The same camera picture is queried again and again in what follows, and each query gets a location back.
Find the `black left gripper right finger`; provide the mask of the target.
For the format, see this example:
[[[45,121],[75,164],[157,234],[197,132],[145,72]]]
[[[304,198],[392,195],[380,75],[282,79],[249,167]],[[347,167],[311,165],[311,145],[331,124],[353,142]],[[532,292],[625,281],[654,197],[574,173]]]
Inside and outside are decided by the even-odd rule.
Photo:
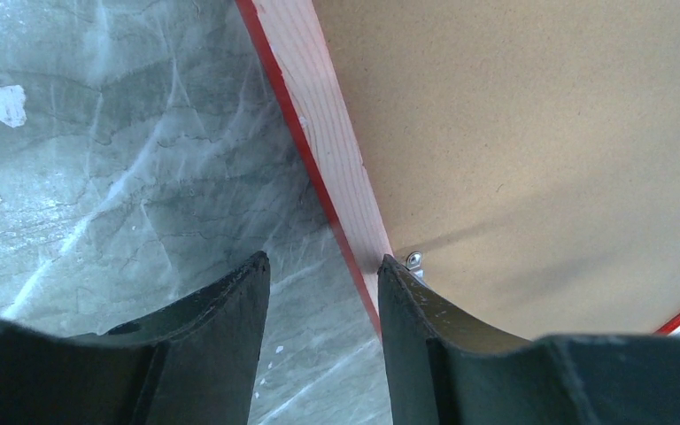
[[[680,424],[680,336],[495,328],[385,256],[378,304],[397,424]]]

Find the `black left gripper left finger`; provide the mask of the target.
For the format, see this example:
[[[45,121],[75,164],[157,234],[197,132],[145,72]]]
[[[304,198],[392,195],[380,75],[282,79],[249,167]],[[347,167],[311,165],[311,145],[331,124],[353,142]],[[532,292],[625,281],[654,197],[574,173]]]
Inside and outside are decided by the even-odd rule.
[[[258,251],[102,335],[0,320],[0,424],[245,424],[269,295]]]

